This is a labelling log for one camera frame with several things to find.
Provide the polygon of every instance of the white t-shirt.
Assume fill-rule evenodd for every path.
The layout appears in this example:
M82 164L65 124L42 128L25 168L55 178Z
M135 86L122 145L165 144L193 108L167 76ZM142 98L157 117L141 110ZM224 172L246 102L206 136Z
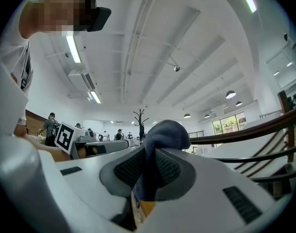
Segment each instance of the white t-shirt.
M0 38L0 63L4 65L16 84L28 96L33 70L30 61L30 40L22 38L18 28L22 9L16 11ZM29 66L29 74L26 72L27 66ZM26 125L25 112L17 124Z

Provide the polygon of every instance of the black rectangular slot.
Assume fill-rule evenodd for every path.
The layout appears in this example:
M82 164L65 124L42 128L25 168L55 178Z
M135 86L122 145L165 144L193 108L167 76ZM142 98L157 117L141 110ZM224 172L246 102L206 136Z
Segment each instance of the black rectangular slot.
M63 170L60 170L61 174L63 176L67 175L67 174L71 174L71 173L75 173L75 172L78 172L78 171L81 171L82 169L78 166L74 166L74 167L70 167L70 168L67 168L67 169L63 169Z
M236 186L225 188L223 189L223 192L246 224L252 222L262 214L249 198Z

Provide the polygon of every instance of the black headset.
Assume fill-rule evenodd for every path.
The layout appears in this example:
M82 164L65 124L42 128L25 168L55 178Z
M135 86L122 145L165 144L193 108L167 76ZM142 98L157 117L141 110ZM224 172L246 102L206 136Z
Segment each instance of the black headset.
M74 31L94 32L103 29L107 22L111 10L108 8L97 7L96 0L85 0L85 15L79 20L79 25L74 25Z

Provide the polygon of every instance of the window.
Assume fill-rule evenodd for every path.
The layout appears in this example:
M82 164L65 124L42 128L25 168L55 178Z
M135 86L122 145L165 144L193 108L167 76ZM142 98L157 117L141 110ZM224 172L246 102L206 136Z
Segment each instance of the window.
M215 134L236 132L241 130L246 124L244 112L212 122Z

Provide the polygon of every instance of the blue towel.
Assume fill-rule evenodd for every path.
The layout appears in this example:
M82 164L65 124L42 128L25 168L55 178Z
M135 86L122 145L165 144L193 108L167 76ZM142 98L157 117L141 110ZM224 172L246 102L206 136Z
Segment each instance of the blue towel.
M191 145L185 128L172 120L164 120L155 125L143 141L145 163L133 192L135 198L143 201L155 201L158 189L155 148L188 149Z

